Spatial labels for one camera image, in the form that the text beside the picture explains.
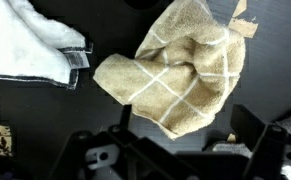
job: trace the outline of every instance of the dark background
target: dark background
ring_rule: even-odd
[[[91,68],[81,70],[75,91],[46,83],[0,82],[0,121],[15,130],[19,162],[46,179],[68,136],[79,130],[96,134],[117,124],[122,106],[93,81],[97,66],[113,53],[133,57],[146,32],[168,5],[161,0],[137,10],[124,0],[31,0],[44,16],[63,22],[94,42]],[[214,18],[228,24],[237,0],[208,0]],[[233,104],[243,104],[264,122],[282,119],[291,110],[291,0],[249,0],[239,18],[258,23],[241,80],[216,120],[208,127],[172,141],[150,121],[133,116],[130,130],[147,136],[168,151],[200,151],[208,139],[232,132]],[[109,169],[98,179],[117,179]]]

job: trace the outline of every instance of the cloth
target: cloth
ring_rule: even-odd
[[[75,48],[83,51],[85,38],[74,29],[46,19],[27,0],[0,0],[0,79],[73,89],[78,71],[61,51]]]
[[[111,55],[94,80],[175,139],[213,121],[239,80],[244,58],[244,38],[213,20],[204,0],[175,0],[135,59]]]
[[[285,120],[276,122],[281,127],[285,128],[289,134],[291,134],[291,117]],[[242,156],[250,158],[252,156],[252,152],[245,146],[245,144],[233,144],[226,142],[217,142],[213,144],[208,149],[212,151],[223,151],[223,152],[231,152],[234,154],[240,154]],[[282,167],[281,174],[285,175],[287,179],[291,180],[291,166]]]

